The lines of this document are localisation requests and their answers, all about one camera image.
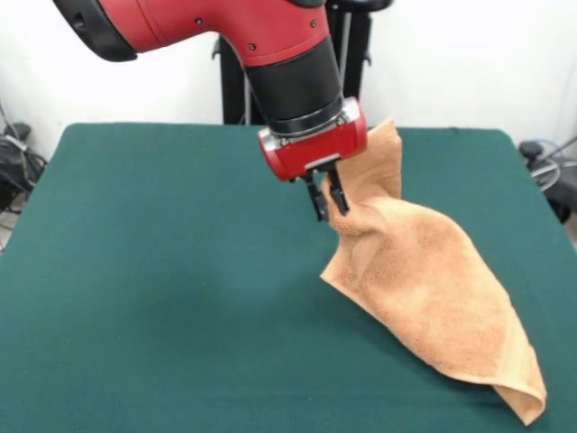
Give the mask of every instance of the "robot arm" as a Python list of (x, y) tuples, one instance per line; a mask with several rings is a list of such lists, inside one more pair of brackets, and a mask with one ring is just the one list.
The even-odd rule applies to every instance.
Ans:
[(109, 61), (220, 32), (234, 47), (267, 128), (265, 160), (282, 181), (305, 180), (319, 220), (327, 205), (313, 181), (325, 171), (345, 214), (335, 162), (366, 146), (358, 102), (344, 99), (325, 0), (54, 0), (80, 39)]

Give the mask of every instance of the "black stand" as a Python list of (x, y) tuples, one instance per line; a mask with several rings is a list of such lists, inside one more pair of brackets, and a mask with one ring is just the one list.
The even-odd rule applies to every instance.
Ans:
[[(371, 13), (389, 7), (393, 0), (329, 0), (326, 3), (334, 54), (339, 63), (345, 97), (360, 99), (364, 62), (371, 64), (369, 42)], [(215, 53), (220, 54), (225, 124), (264, 124), (252, 97), (242, 65), (228, 42), (220, 38)]]

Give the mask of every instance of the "towel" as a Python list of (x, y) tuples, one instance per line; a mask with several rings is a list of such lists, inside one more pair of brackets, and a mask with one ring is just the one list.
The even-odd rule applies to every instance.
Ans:
[[(536, 352), (496, 276), (451, 218), (401, 199), (402, 142), (393, 122), (338, 163), (351, 207), (329, 204), (337, 250), (321, 278), (410, 351), (459, 381), (492, 386), (521, 421), (545, 410)], [(328, 196), (327, 179), (322, 190)]]

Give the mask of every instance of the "metal pole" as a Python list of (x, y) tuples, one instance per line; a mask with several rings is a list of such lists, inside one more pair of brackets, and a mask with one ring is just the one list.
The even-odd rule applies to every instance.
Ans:
[(344, 74), (346, 73), (346, 60), (349, 55), (349, 40), (351, 38), (351, 20), (353, 16), (350, 12), (343, 17), (343, 38), (341, 39), (341, 59), (339, 70), (341, 72), (341, 84), (344, 85)]
[(251, 124), (252, 121), (252, 93), (251, 83), (244, 76), (244, 124)]

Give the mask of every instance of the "table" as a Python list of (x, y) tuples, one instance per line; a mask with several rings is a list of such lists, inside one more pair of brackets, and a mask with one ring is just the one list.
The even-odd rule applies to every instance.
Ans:
[[(516, 432), (318, 278), (336, 235), (242, 126), (78, 124), (0, 259), (0, 432)], [(403, 129), (405, 199), (471, 235), (577, 423), (577, 256), (509, 138)]]

